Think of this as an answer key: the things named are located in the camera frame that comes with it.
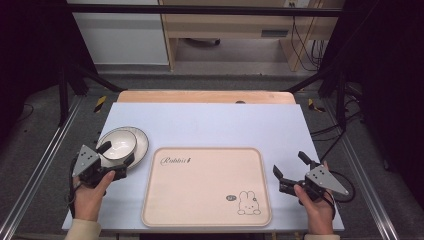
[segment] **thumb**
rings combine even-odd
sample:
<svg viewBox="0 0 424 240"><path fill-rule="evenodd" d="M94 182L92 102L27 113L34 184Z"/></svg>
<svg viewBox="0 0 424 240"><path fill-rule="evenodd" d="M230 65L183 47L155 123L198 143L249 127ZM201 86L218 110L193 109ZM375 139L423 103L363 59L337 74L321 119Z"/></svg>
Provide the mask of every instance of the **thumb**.
<svg viewBox="0 0 424 240"><path fill-rule="evenodd" d="M312 200L309 198L308 194L303 190L303 188L299 185L294 185L294 192L299 200L302 202L303 206L306 209L309 209L313 206Z"/></svg>
<svg viewBox="0 0 424 240"><path fill-rule="evenodd" d="M102 194L106 191L106 189L109 187L110 183L113 181L113 178L115 177L115 171L108 172L105 176L103 176L100 183L97 185L96 190L101 192Z"/></svg>

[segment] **plate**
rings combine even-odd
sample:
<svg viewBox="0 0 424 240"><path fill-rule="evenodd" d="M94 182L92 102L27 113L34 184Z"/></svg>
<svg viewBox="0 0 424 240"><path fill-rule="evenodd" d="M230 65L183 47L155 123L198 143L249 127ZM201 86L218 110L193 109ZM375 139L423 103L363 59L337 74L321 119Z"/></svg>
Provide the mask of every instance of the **plate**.
<svg viewBox="0 0 424 240"><path fill-rule="evenodd" d="M114 131L129 131L131 133L134 134L134 136L137 139L137 147L134 150L134 162L131 163L128 166L128 169L133 168L135 165L137 165L138 163L141 162L141 160L143 159L143 157L146 155L147 149L149 148L149 140L147 139L146 134L141 131L138 128L135 127L120 127L120 128L116 128L108 133L106 133L103 137L101 137L97 143L96 148L100 147L101 143L103 142L103 139L109 135L110 133L114 132ZM116 162L114 161L109 161L108 159L106 159L104 156L102 156L100 154L100 159L101 159L101 164L102 167L114 167L116 166Z"/></svg>

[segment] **white table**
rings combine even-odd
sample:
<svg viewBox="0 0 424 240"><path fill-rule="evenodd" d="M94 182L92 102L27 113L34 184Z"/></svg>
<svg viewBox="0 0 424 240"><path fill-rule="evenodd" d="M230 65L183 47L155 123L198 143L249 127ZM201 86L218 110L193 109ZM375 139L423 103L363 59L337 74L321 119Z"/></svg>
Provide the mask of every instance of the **white table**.
<svg viewBox="0 0 424 240"><path fill-rule="evenodd" d="M105 231L135 233L284 232L307 229L306 212L296 197L280 193L272 172L301 180L309 170L299 151L317 160L304 116L295 104L114 103L101 136L123 126L143 130L149 150L128 177L108 188L99 215ZM264 227L149 228L141 220L152 154L160 147L254 147L264 161L272 220ZM339 214L334 229L344 230ZM63 229L71 226L71 216Z"/></svg>

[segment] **hand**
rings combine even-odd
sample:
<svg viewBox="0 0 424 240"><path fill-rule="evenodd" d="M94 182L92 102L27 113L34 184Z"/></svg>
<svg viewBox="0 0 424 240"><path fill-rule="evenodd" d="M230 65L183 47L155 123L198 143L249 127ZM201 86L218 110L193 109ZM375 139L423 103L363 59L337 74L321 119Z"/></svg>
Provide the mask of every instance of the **hand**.
<svg viewBox="0 0 424 240"><path fill-rule="evenodd" d="M299 185L294 186L294 191L302 202L308 214L308 229L310 234L329 235L333 234L333 209L324 200L317 199L313 202L308 194ZM333 201L331 196L325 193L324 197L330 202Z"/></svg>
<svg viewBox="0 0 424 240"><path fill-rule="evenodd" d="M81 185L76 191L75 218L97 222L103 195L110 183L113 181L115 171L107 173L96 188L88 188Z"/></svg>

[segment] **bowl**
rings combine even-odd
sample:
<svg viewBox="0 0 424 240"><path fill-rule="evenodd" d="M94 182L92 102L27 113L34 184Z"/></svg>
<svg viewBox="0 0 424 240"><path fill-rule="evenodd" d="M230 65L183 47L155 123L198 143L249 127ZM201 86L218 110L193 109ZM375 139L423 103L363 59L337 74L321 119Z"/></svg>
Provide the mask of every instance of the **bowl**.
<svg viewBox="0 0 424 240"><path fill-rule="evenodd" d="M103 156L116 164L122 164L137 147L137 138L126 130L113 131L103 138L101 144L110 141L112 146L103 153Z"/></svg>

